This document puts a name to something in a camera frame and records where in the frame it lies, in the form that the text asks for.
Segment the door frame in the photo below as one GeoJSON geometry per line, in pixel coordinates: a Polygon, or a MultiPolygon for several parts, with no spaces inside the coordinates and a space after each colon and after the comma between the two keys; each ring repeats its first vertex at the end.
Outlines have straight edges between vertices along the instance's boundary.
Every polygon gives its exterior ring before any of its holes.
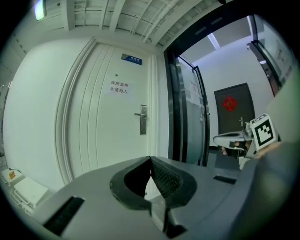
{"type": "Polygon", "coordinates": [[[158,60],[157,55],[148,58],[148,154],[158,155],[158,60]]]}
{"type": "MultiPolygon", "coordinates": [[[[179,57],[191,46],[199,42],[201,39],[207,37],[212,32],[236,21],[241,18],[251,16],[254,14],[259,15],[265,19],[274,29],[283,37],[286,43],[293,49],[296,56],[300,55],[298,51],[298,42],[293,36],[292,32],[287,30],[286,26],[282,24],[282,18],[278,18],[272,11],[269,11],[270,3],[268,1],[255,0],[251,4],[245,4],[244,1],[229,1],[213,11],[205,14],[200,19],[192,21],[188,28],[180,32],[180,35],[176,39],[172,39],[164,46],[165,65],[167,73],[167,84],[168,84],[168,98],[169,98],[169,158],[172,159],[173,149],[176,147],[174,144],[176,136],[178,135],[175,127],[176,122],[180,121],[175,116],[174,102],[176,96],[172,93],[173,80],[170,71],[170,63],[173,59],[179,57]]],[[[282,5],[273,6],[277,8],[278,12],[282,11],[282,5]]]]}
{"type": "MultiPolygon", "coordinates": [[[[231,87],[228,87],[228,88],[223,88],[223,89],[214,91],[215,99],[216,99],[216,93],[224,91],[224,90],[228,90],[228,89],[231,89],[231,88],[241,87],[241,86],[246,86],[246,88],[247,88],[247,91],[248,91],[249,96],[251,98],[251,107],[250,107],[251,109],[250,110],[252,111],[252,113],[253,113],[253,115],[255,117],[255,110],[254,110],[252,95],[251,95],[248,83],[242,83],[242,84],[238,84],[238,85],[234,85],[234,86],[231,86],[231,87]]],[[[217,105],[217,127],[218,127],[218,132],[220,134],[220,121],[219,121],[220,118],[219,118],[219,116],[220,116],[220,114],[219,114],[219,108],[218,108],[218,105],[217,105]]]]}
{"type": "Polygon", "coordinates": [[[179,64],[179,58],[185,61],[192,72],[196,72],[204,105],[205,124],[205,145],[202,161],[198,160],[198,165],[206,166],[209,153],[210,119],[207,103],[207,96],[198,66],[193,66],[182,57],[175,57],[172,51],[166,50],[165,67],[167,72],[168,98],[169,98],[169,159],[186,162],[188,145],[188,124],[185,89],[179,64]]]}
{"type": "Polygon", "coordinates": [[[65,185],[74,180],[68,145],[68,119],[70,115],[70,107],[79,73],[84,66],[85,60],[88,58],[88,55],[94,49],[96,44],[97,41],[95,40],[95,38],[91,37],[89,42],[78,55],[77,59],[74,61],[65,79],[65,83],[61,90],[56,107],[56,113],[54,118],[54,141],[56,161],[65,185]]]}

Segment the black door frame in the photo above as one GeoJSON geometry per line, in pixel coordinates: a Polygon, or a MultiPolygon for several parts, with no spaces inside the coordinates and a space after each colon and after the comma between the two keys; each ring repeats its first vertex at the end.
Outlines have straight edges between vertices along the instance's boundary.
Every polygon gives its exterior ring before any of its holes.
{"type": "Polygon", "coordinates": [[[255,20],[255,16],[251,15],[249,16],[251,27],[252,27],[252,32],[253,32],[253,41],[248,44],[250,47],[251,51],[254,53],[254,55],[257,57],[257,60],[259,62],[265,61],[265,64],[261,64],[268,81],[270,83],[273,95],[275,96],[280,88],[282,87],[282,83],[279,80],[279,77],[277,75],[277,72],[275,71],[273,65],[271,64],[269,58],[266,56],[266,54],[263,52],[266,51],[268,52],[267,49],[259,42],[258,40],[258,32],[257,32],[257,23],[255,20]]]}
{"type": "Polygon", "coordinates": [[[190,65],[185,59],[183,59],[180,56],[179,56],[179,58],[182,59],[183,61],[185,61],[191,67],[193,72],[196,72],[199,86],[201,89],[203,105],[204,105],[204,125],[205,125],[204,141],[205,141],[205,145],[204,145],[204,151],[203,151],[203,158],[198,160],[198,165],[206,166],[207,161],[208,161],[209,147],[210,147],[210,112],[209,112],[209,108],[208,108],[205,87],[204,87],[204,83],[203,83],[203,79],[202,79],[199,67],[190,65]]]}
{"type": "Polygon", "coordinates": [[[179,61],[172,52],[165,54],[169,99],[168,158],[186,162],[188,145],[188,118],[185,89],[179,61]]]}
{"type": "Polygon", "coordinates": [[[294,3],[290,3],[290,5],[287,6],[272,0],[230,1],[209,12],[191,25],[166,48],[165,52],[173,52],[175,58],[177,58],[192,45],[212,32],[241,18],[259,15],[283,37],[286,43],[292,48],[295,56],[300,56],[300,48],[297,47],[299,42],[295,39],[294,34],[289,28],[291,27],[291,23],[295,21],[293,14],[299,15],[297,12],[299,9],[297,3],[294,4],[294,8],[291,6],[293,4],[294,3]],[[280,12],[281,15],[284,15],[286,18],[278,17],[274,12],[280,12]]]}
{"type": "MultiPolygon", "coordinates": [[[[253,113],[253,116],[255,117],[255,110],[254,110],[252,95],[251,95],[248,83],[242,83],[242,84],[238,84],[238,85],[234,85],[234,86],[231,86],[231,87],[228,87],[228,88],[223,88],[223,89],[214,91],[215,98],[216,98],[216,93],[218,93],[218,92],[221,92],[221,91],[224,91],[224,90],[228,90],[228,89],[231,89],[231,88],[241,87],[241,86],[246,86],[247,87],[248,94],[249,94],[249,96],[251,98],[251,112],[253,113]]],[[[220,116],[220,113],[219,113],[219,108],[217,106],[217,126],[218,126],[218,129],[219,129],[218,132],[220,134],[220,120],[219,120],[220,118],[219,118],[219,116],[220,116]]]]}

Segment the door lock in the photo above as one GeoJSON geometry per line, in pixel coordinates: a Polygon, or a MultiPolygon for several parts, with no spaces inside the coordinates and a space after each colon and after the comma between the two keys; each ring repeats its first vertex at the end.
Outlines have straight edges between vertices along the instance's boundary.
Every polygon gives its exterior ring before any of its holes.
{"type": "Polygon", "coordinates": [[[135,113],[135,116],[140,117],[140,135],[147,133],[147,106],[141,105],[141,113],[135,113]]]}
{"type": "Polygon", "coordinates": [[[241,127],[244,127],[243,117],[241,117],[239,121],[240,121],[241,127]]]}

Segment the glass door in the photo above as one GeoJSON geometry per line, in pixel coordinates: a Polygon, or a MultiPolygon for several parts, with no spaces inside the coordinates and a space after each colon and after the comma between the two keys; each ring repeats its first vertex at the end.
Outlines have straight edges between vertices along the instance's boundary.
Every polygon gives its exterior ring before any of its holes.
{"type": "Polygon", "coordinates": [[[169,55],[167,60],[169,102],[172,103],[169,105],[169,116],[172,116],[169,158],[206,166],[210,141],[209,110],[199,68],[180,56],[169,55]]]}
{"type": "Polygon", "coordinates": [[[196,70],[181,57],[179,72],[184,85],[187,118],[186,163],[200,165],[205,156],[205,105],[196,70]]]}
{"type": "Polygon", "coordinates": [[[249,16],[253,41],[248,44],[259,60],[276,95],[300,71],[297,59],[280,34],[258,15],[249,16]]]}

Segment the ceiling beam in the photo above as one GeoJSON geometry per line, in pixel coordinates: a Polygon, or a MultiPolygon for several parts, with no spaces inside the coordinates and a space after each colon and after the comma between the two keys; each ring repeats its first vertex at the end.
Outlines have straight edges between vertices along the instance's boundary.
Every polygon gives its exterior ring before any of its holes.
{"type": "Polygon", "coordinates": [[[144,13],[147,11],[148,7],[150,6],[150,4],[152,3],[153,0],[150,0],[147,4],[147,6],[144,8],[143,12],[141,13],[141,15],[139,16],[139,18],[137,19],[135,25],[133,26],[133,29],[131,30],[130,34],[134,35],[135,33],[135,29],[137,27],[137,25],[139,24],[140,20],[142,19],[144,13]]]}
{"type": "Polygon", "coordinates": [[[187,21],[191,21],[193,19],[189,14],[185,14],[183,18],[187,21]]]}
{"type": "Polygon", "coordinates": [[[164,50],[176,39],[178,38],[186,29],[188,29],[190,26],[192,26],[195,22],[197,22],[199,19],[210,13],[211,11],[215,10],[216,8],[222,6],[221,3],[215,2],[211,6],[209,6],[207,9],[201,11],[198,15],[193,17],[191,21],[189,21],[186,25],[183,26],[176,34],[164,45],[164,50]]]}
{"type": "Polygon", "coordinates": [[[166,32],[189,10],[191,10],[194,6],[199,4],[203,0],[190,0],[184,1],[180,6],[175,7],[174,11],[170,16],[166,17],[164,23],[159,27],[156,31],[152,39],[152,44],[156,45],[160,39],[166,34],[166,32]]]}
{"type": "Polygon", "coordinates": [[[165,17],[177,6],[177,3],[180,2],[180,0],[171,0],[168,5],[164,8],[164,10],[160,13],[160,15],[158,15],[156,21],[154,22],[154,24],[152,25],[152,27],[150,28],[150,30],[147,32],[143,42],[146,43],[147,40],[149,39],[149,37],[151,36],[151,34],[153,33],[153,31],[155,30],[155,28],[159,25],[159,23],[165,19],[165,17]]]}
{"type": "Polygon", "coordinates": [[[74,14],[75,0],[62,0],[61,1],[61,17],[65,30],[72,30],[75,27],[75,14],[74,14]]]}
{"type": "Polygon", "coordinates": [[[209,7],[210,5],[212,5],[213,3],[211,2],[211,0],[204,0],[207,4],[207,6],[209,7]]]}
{"type": "Polygon", "coordinates": [[[102,30],[103,29],[103,24],[104,24],[104,18],[107,10],[107,5],[108,5],[108,0],[103,0],[103,6],[102,6],[102,11],[101,11],[101,16],[100,16],[100,24],[99,28],[102,30]]]}
{"type": "Polygon", "coordinates": [[[122,11],[122,8],[124,6],[125,0],[118,0],[116,3],[116,7],[114,8],[113,14],[112,14],[112,20],[111,24],[109,25],[109,30],[112,32],[116,31],[117,23],[122,11]]]}
{"type": "Polygon", "coordinates": [[[180,24],[179,22],[176,22],[176,23],[174,24],[174,26],[175,26],[176,28],[178,28],[178,29],[181,29],[181,28],[183,27],[183,25],[180,24]]]}
{"type": "Polygon", "coordinates": [[[8,45],[14,50],[17,56],[22,61],[26,56],[26,51],[23,49],[23,46],[16,40],[15,36],[12,36],[8,41],[8,45]]]}

